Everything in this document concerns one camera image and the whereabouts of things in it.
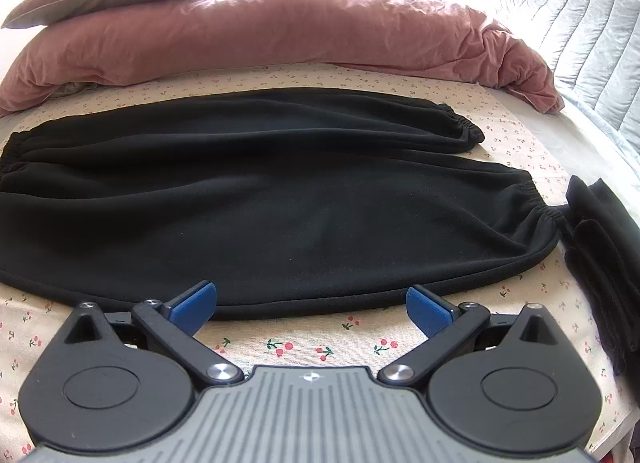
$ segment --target pink comforter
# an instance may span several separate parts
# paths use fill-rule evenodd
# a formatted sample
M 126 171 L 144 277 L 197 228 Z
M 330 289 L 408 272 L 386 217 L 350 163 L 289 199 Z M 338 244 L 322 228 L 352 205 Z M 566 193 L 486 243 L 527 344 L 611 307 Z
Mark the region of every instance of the pink comforter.
M 169 0 L 42 30 L 0 84 L 0 116 L 68 82 L 129 85 L 188 71 L 331 62 L 506 87 L 562 106 L 553 74 L 497 21 L 450 0 Z

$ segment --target black sweatpants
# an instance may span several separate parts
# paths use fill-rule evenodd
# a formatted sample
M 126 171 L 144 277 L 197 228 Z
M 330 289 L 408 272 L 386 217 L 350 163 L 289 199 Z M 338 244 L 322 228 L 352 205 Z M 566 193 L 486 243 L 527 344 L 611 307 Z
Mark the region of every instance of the black sweatpants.
M 208 279 L 216 318 L 394 305 L 495 283 L 554 248 L 528 172 L 459 153 L 449 106 L 324 88 L 51 120 L 0 160 L 0 281 L 127 309 Z

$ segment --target black fabric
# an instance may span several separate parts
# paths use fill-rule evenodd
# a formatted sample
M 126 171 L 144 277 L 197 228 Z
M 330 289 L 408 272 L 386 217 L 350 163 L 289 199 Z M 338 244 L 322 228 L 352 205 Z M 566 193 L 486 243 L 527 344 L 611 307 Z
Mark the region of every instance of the black fabric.
M 640 401 L 640 230 L 611 189 L 572 176 L 566 193 L 564 260 L 587 294 L 614 372 Z
M 634 427 L 634 433 L 631 436 L 629 450 L 631 451 L 631 454 L 634 455 L 634 463 L 640 461 L 640 421 L 638 421 Z
M 444 104 L 322 88 L 52 120 L 0 160 L 0 280 L 123 309 L 208 279 L 227 319 L 495 283 L 559 215 L 528 172 L 443 154 L 483 138 Z

